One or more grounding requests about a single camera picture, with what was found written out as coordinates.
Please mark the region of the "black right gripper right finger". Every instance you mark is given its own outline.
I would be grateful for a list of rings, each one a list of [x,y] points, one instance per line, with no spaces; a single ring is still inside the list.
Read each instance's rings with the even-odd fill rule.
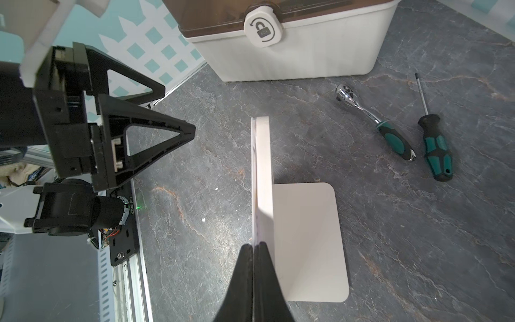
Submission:
[[[254,321],[295,319],[284,299],[267,244],[254,248]]]

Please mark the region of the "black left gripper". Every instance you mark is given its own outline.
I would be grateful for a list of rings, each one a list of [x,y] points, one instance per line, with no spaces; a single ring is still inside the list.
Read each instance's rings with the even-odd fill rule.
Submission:
[[[110,74],[147,91],[108,96]],[[139,106],[165,92],[163,84],[92,46],[52,47],[32,94],[58,176],[91,174],[96,191],[115,189],[194,140],[193,124]],[[100,126],[88,121],[87,95],[97,103]]]

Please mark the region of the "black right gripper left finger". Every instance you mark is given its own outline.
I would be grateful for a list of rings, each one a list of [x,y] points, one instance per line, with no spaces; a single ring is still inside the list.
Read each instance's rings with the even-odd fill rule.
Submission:
[[[240,248],[225,298],[214,321],[252,321],[253,319],[253,247]]]

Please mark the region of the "clear acrylic menu holder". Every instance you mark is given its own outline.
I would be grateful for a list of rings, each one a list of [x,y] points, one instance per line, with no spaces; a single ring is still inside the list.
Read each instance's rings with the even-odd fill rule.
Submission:
[[[251,143],[253,243],[267,244],[284,298],[344,302],[350,284],[333,187],[274,183],[267,117],[251,120]]]

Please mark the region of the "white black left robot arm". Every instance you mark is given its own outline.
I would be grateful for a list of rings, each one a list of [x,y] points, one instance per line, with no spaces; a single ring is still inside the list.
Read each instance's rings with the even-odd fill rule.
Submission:
[[[1,149],[45,144],[62,179],[34,188],[38,208],[24,226],[51,236],[119,227],[127,200],[101,192],[194,139],[193,124],[144,107],[164,91],[80,43],[51,48],[30,88],[18,64],[1,63]]]

